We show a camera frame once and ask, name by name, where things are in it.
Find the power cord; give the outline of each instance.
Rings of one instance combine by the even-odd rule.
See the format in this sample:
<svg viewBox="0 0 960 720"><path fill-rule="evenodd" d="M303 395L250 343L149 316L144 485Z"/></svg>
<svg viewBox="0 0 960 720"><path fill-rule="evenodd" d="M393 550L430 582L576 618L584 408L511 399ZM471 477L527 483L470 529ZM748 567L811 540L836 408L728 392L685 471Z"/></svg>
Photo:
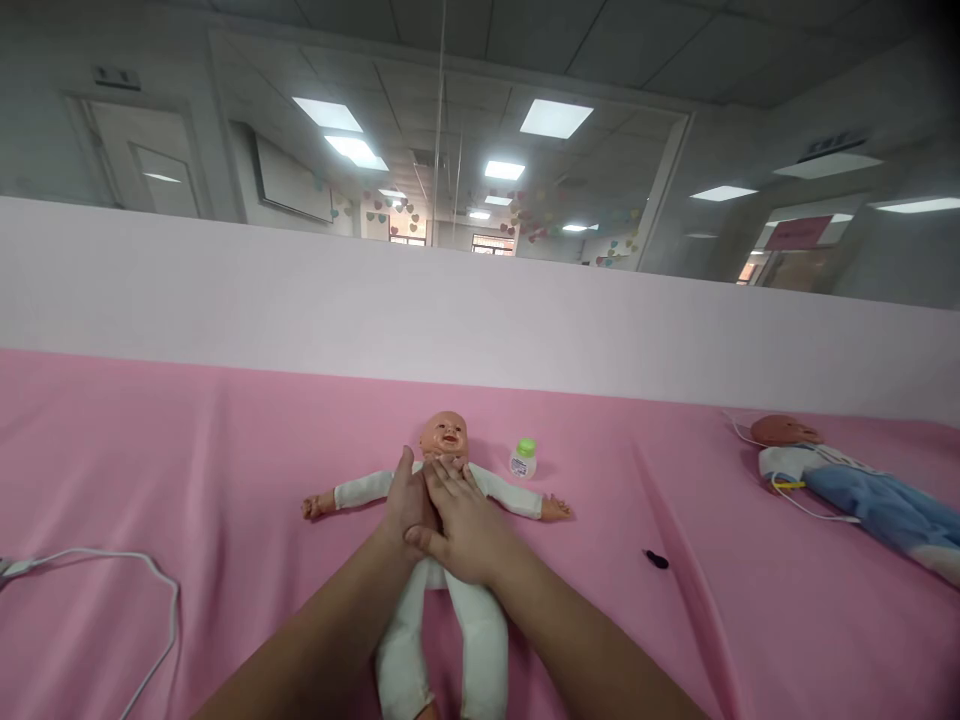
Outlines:
<svg viewBox="0 0 960 720"><path fill-rule="evenodd" d="M14 563L0 560L0 586L9 580L12 580L13 578L27 574L31 570L34 570L41 565L52 562L53 560L57 560L64 555L70 554L96 555L98 557L139 558L147 564L147 567L150 568L150 572L160 578L164 583L169 585L173 590L170 600L170 640L167 643L167 647L164 648L163 653L161 653L160 657L153 664L153 667L150 668L150 671L147 673L146 677L143 678L143 681L140 683L140 686L137 688L136 692L133 693L133 697L130 698L130 702L128 702L127 706L123 709L123 713L120 715L120 720L126 720L130 715L130 711L133 710L134 703L137 702L140 694L143 692L143 689L147 686L147 683L150 682L151 678L154 676L154 673L157 672L157 669L166 659L167 655L170 654L170 651L177 642L177 600L180 597L180 585L173 578L169 577L168 575L164 575L157 567L157 564L153 561L153 558L149 555L136 552L111 552L107 550L96 550L94 548L75 547L61 550L58 553L54 553L53 555L49 555L44 558L38 558L36 560L20 560L19 562Z"/></svg>

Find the white cable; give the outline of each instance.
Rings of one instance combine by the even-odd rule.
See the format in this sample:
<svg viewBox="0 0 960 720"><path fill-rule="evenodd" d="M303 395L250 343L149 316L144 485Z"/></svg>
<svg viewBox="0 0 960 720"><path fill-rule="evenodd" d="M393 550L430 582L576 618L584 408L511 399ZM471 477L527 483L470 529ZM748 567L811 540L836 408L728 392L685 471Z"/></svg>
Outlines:
<svg viewBox="0 0 960 720"><path fill-rule="evenodd" d="M164 575L160 569L157 567L156 563L153 561L153 558L149 555L143 553L135 552L109 552L107 550L95 550L93 548L85 547L76 547L68 548L67 550L61 550L58 553L54 553L45 558L39 558L30 562L29 569L32 570L35 567L39 567L44 563L48 563L57 558L61 558L64 555L69 555L71 553L80 553L86 555L99 555L102 557L135 557L143 560L147 567L150 568L150 572L156 575L158 578L163 580L167 585L173 588L173 597L170 601L170 641L167 643L167 647L164 649L163 653L160 655L160 658L153 664L153 667L150 668L150 672L147 673L146 677L143 678L143 682L140 683L140 686L137 688L137 691L133 694L133 697L130 698L130 702L127 703L127 706L123 709L123 713L120 715L120 720L126 720L130 715L130 711L133 710L134 703L140 697L140 693L143 692L143 689L147 686L147 683L150 682L150 679L153 677L154 673L166 659L167 655L170 654L170 651L173 649L174 644L177 642L177 599L180 597L180 585L177 584L177 581L173 578Z"/></svg>
<svg viewBox="0 0 960 720"><path fill-rule="evenodd" d="M813 517L817 518L818 520L839 520L840 522L848 522L848 523L859 523L859 522L860 522L860 518L853 517L852 515L817 515L815 512L811 512L811 511L807 510L803 505L801 505L801 504L798 503L796 500L794 500L792 497L790 497L789 495L787 495L787 494L783 491L782 488L777 487L777 473L774 473L773 476L770 478L770 484L773 485L774 488L776 488L776 490L777 490L778 493L780 493L781 495L783 495L787 500L789 500L789 501L792 502L794 505L796 505L798 508L800 508L801 510L803 510L807 515L812 515Z"/></svg>

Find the black small object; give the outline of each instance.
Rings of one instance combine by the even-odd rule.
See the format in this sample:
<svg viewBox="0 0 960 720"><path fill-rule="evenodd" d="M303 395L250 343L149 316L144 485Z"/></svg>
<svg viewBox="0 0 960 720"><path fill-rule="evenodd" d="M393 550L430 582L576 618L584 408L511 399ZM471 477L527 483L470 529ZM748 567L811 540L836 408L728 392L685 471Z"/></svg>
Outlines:
<svg viewBox="0 0 960 720"><path fill-rule="evenodd" d="M647 556L647 560L652 562L661 570L666 570L668 567L670 567L670 561L666 558L660 557L653 550L644 550L643 554Z"/></svg>

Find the doll arm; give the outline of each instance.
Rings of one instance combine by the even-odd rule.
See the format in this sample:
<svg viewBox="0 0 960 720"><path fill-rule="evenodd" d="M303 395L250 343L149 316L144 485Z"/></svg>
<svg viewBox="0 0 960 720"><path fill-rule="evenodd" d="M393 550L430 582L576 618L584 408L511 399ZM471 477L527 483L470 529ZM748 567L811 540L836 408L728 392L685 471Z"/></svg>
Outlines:
<svg viewBox="0 0 960 720"><path fill-rule="evenodd" d="M333 490L327 490L322 495L312 495L304 500L301 506L303 517L305 520L316 520L321 515L329 515L344 508L360 507L385 498L392 482L393 473L381 470L337 485Z"/></svg>
<svg viewBox="0 0 960 720"><path fill-rule="evenodd" d="M479 465L470 463L473 479L477 481L480 492L503 505L515 515L533 518L534 520L562 520L570 517L570 509L566 503L556 498L544 498L526 488L511 485L499 475L484 470Z"/></svg>

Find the pink sign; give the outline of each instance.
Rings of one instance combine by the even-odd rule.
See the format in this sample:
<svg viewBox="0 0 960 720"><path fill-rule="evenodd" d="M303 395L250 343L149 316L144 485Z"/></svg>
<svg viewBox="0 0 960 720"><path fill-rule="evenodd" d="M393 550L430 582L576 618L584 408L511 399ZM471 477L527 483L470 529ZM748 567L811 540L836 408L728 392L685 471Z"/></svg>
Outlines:
<svg viewBox="0 0 960 720"><path fill-rule="evenodd" d="M830 224L830 218L830 215L826 215L778 223L764 250L806 250L816 247L823 231Z"/></svg>

